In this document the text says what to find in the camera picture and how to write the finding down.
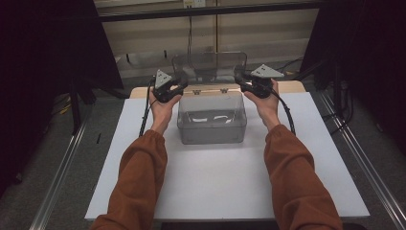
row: brown sleeve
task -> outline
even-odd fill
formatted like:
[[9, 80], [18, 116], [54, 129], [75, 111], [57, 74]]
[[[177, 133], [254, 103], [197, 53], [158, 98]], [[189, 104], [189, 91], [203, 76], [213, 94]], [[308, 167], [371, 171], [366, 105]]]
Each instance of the brown sleeve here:
[[266, 136], [265, 164], [281, 229], [342, 229], [330, 194], [314, 172], [313, 157], [285, 126]]
[[161, 134], [148, 130], [135, 140], [123, 154], [107, 214], [91, 229], [150, 229], [167, 162]]

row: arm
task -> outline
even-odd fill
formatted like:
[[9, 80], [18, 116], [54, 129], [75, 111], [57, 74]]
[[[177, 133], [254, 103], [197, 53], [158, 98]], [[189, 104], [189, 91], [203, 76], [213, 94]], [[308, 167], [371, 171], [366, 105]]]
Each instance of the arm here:
[[[163, 133], [180, 98], [152, 105], [151, 129], [124, 152], [107, 214], [98, 216], [91, 229], [150, 229], [168, 162]], [[152, 94], [150, 101], [155, 102]]]
[[[272, 80], [278, 92], [278, 83]], [[244, 95], [257, 106], [268, 128], [264, 159], [272, 184], [275, 217], [281, 229], [342, 229], [330, 194], [314, 172], [313, 157], [302, 142], [282, 126], [278, 99]]]

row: box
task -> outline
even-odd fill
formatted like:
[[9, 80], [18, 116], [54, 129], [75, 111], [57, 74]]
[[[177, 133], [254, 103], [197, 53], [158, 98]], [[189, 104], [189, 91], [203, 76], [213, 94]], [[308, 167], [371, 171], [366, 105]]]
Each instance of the box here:
[[185, 145], [242, 142], [247, 126], [242, 94], [185, 95], [179, 102], [177, 125]]

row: white board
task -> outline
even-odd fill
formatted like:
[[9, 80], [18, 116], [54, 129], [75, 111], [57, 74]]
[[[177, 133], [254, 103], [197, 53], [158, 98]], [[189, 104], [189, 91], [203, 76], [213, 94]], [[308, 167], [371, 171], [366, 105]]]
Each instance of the white board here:
[[[282, 94], [291, 109], [297, 136], [314, 156], [316, 173], [330, 192], [340, 217], [369, 212], [308, 93]], [[265, 135], [255, 105], [244, 97], [245, 138], [238, 144], [181, 143], [177, 105], [165, 133], [168, 165], [154, 218], [164, 221], [273, 219], [271, 185], [263, 161]], [[125, 149], [138, 137], [144, 99], [126, 100], [86, 219], [107, 211]], [[288, 121], [280, 104], [280, 119]], [[150, 127], [152, 118], [147, 122]]]

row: sleeve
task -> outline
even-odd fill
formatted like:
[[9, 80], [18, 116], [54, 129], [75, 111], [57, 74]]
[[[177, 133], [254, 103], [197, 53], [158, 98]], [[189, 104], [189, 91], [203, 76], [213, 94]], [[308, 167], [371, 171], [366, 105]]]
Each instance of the sleeve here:
[[314, 172], [313, 157], [285, 126], [266, 136], [265, 164], [281, 229], [342, 229], [334, 202]]
[[124, 152], [107, 214], [91, 229], [150, 229], [168, 158], [164, 137], [148, 130]]

